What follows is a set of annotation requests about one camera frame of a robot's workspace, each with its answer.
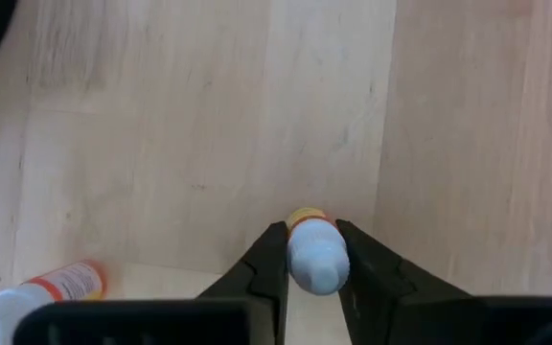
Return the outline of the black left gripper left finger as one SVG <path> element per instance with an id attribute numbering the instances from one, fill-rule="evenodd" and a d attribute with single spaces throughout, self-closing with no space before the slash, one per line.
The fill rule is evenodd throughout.
<path id="1" fill-rule="evenodd" d="M 196 298 L 201 324 L 225 345 L 284 345 L 288 304 L 287 227 L 270 224 Z"/>

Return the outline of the small yellow-label colouring bottle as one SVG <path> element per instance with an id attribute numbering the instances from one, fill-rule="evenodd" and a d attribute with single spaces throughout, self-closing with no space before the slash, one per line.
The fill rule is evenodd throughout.
<path id="1" fill-rule="evenodd" d="M 350 260 L 346 242 L 320 209 L 304 207 L 286 221 L 287 265 L 296 284 L 314 295 L 331 295 L 347 282 Z"/>

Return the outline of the small orange-label colouring bottle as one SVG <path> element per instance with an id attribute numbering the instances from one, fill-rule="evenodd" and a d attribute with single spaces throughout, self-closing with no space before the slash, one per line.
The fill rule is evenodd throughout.
<path id="1" fill-rule="evenodd" d="M 82 260 L 0 291 L 0 345 L 11 345 L 21 320 L 43 306 L 65 301 L 104 298 L 107 279 L 103 266 Z"/>

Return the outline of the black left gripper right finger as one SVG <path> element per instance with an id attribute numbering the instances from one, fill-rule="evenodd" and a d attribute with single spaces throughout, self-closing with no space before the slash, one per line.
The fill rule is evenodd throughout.
<path id="1" fill-rule="evenodd" d="M 457 345 L 472 341 L 471 296 L 372 238 L 336 222 L 350 260 L 339 298 L 353 345 Z"/>

